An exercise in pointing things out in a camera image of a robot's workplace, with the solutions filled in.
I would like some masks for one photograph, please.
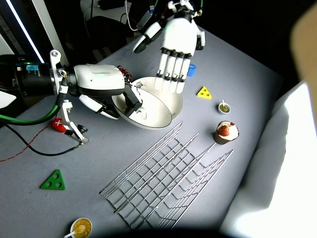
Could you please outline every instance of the cupcake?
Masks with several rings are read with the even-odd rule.
[[[239,136],[239,131],[235,123],[229,121],[222,121],[219,123],[217,130],[213,134],[214,140],[224,145],[229,141],[235,140]]]

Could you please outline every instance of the red button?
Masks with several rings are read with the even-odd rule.
[[[55,130],[57,130],[60,133],[65,133],[67,131],[67,129],[62,124],[62,118],[54,119],[52,122],[52,127],[54,127]]]

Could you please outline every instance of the white robotic hand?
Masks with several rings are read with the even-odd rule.
[[[191,57],[195,50],[202,50],[205,46],[205,32],[200,31],[193,20],[201,12],[195,12],[188,0],[181,0],[178,3],[170,1],[168,8],[173,10],[175,18],[167,22],[164,30],[162,23],[152,24],[137,42],[133,51],[139,53],[144,50],[146,45],[155,40],[163,30],[161,58],[155,87],[164,91],[181,93]]]

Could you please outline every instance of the gray table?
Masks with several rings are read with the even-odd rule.
[[[128,228],[99,191],[177,123],[183,121],[178,139],[186,142],[197,131],[198,138],[189,149],[194,155],[214,143],[211,133],[224,120],[234,121],[240,130],[237,140],[217,145],[208,155],[211,160],[235,149],[234,154],[209,183],[178,226],[218,227],[235,195],[244,171],[257,145],[282,79],[275,72],[206,32],[206,47],[195,53],[196,74],[188,78],[180,115],[165,129],[138,128],[123,119],[111,120],[97,115],[72,98],[71,118],[86,126],[89,144],[58,157],[43,157],[30,150],[8,162],[0,163],[0,237],[62,237],[79,217],[93,222],[92,237],[102,237]],[[101,64],[122,65],[134,78],[156,74],[160,38],[142,54],[133,54],[133,43]],[[206,86],[212,99],[196,93]],[[216,106],[225,99],[232,112],[220,115]],[[51,108],[54,97],[47,97],[21,115],[36,119]],[[30,140],[44,125],[15,127]],[[1,129],[1,158],[7,158],[24,144],[6,128]],[[47,129],[33,143],[43,152],[60,152],[75,145],[63,134]],[[60,169],[65,191],[41,190],[40,185]]]

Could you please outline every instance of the cup with green contents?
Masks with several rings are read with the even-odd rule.
[[[228,114],[231,112],[231,107],[229,106],[229,104],[222,101],[222,103],[219,103],[218,105],[218,112],[220,114]]]

